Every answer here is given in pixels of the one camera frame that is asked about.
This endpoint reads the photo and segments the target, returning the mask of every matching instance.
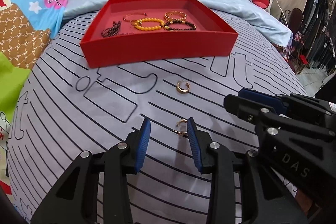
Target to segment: red box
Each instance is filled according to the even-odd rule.
[[[194,23],[197,29],[140,31],[130,22],[123,21],[124,16],[131,13],[146,13],[149,18],[163,20],[166,12],[174,10],[187,14],[186,20]],[[101,36],[102,30],[119,20],[122,22],[121,35]],[[158,24],[145,22],[143,26]],[[184,24],[171,26],[189,28]],[[224,20],[197,0],[109,0],[89,26],[80,46],[89,66],[96,68],[146,60],[228,56],[237,37],[238,34]]]

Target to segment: screw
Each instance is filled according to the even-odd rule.
[[[268,113],[269,112],[269,109],[268,108],[262,108],[260,109],[261,112],[264,112],[264,113]]]
[[[90,155],[90,152],[89,152],[89,151],[83,151],[83,152],[81,153],[81,157],[82,157],[82,158],[87,158],[89,155]]]
[[[219,143],[212,142],[212,143],[210,143],[210,147],[213,148],[213,149],[217,149],[217,148],[219,148]]]
[[[250,156],[250,157],[255,157],[257,155],[257,152],[255,150],[249,150],[247,152],[247,154]]]
[[[268,134],[271,134],[271,135],[276,135],[279,133],[279,131],[274,127],[267,128],[267,132]]]
[[[127,143],[118,143],[117,147],[119,149],[125,149],[127,147]]]

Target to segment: green fabric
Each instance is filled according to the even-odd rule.
[[[12,122],[20,91],[31,70],[17,68],[0,52],[0,113]]]

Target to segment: brown pattern fabric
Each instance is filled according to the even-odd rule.
[[[0,11],[0,51],[16,67],[31,69],[49,43],[50,29],[35,31],[16,4]]]

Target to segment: floor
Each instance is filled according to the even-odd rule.
[[[296,77],[303,85],[308,96],[314,97],[315,93],[322,86],[322,81],[327,77],[326,70],[308,69],[304,68],[303,71]]]

